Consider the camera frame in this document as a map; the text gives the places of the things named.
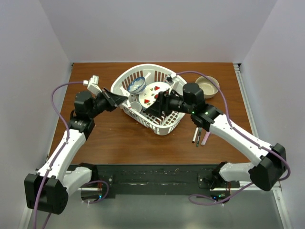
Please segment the pink highlighter pen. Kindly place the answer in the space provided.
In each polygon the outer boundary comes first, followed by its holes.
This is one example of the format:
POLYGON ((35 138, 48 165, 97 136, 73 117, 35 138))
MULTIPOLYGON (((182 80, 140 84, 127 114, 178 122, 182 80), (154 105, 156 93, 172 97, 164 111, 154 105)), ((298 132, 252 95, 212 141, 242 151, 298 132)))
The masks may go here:
POLYGON ((210 135, 211 135, 210 132, 206 132, 206 133, 205 133, 205 135, 204 135, 204 137, 203 137, 203 140, 202 140, 202 142, 201 142, 201 145, 202 145, 202 146, 204 146, 204 145, 206 144, 206 142, 207 142, 207 140, 208 140, 208 138, 209 138, 210 135))

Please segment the white pen with black tip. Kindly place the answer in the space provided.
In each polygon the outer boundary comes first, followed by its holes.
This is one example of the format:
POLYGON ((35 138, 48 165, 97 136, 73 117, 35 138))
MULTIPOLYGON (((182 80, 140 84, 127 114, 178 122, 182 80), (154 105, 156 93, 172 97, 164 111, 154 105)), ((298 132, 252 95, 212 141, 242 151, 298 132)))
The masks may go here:
POLYGON ((199 128, 197 127, 195 129, 195 132, 194 132, 194 135, 193 135, 192 143, 197 142, 198 132, 199 132, 199 128))

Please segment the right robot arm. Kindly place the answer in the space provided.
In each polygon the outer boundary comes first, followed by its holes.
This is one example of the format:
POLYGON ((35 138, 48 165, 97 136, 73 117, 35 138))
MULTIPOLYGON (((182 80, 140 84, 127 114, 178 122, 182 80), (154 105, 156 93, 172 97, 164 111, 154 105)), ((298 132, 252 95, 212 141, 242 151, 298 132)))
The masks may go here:
POLYGON ((272 146, 235 125, 221 110, 205 102, 203 90, 196 83, 185 84, 182 95, 168 86, 162 91, 150 84, 139 101, 146 113, 156 117, 173 111, 190 114, 197 127, 224 139, 249 159, 249 163, 222 162, 212 174, 217 187, 224 187, 229 181, 251 181, 261 190, 269 191, 288 168, 281 144, 272 146))

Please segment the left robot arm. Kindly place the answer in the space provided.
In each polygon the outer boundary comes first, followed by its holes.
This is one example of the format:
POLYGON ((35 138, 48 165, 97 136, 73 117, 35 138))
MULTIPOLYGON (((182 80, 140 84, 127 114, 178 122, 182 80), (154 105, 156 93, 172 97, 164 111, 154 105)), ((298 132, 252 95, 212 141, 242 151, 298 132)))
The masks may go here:
POLYGON ((49 160, 24 180, 27 207, 52 214, 61 214, 68 198, 84 184, 94 187, 99 176, 95 165, 82 164, 67 174, 72 159, 89 138, 95 127, 94 118, 104 111, 111 112, 128 98, 103 88, 92 96, 89 91, 76 94, 68 129, 49 160))

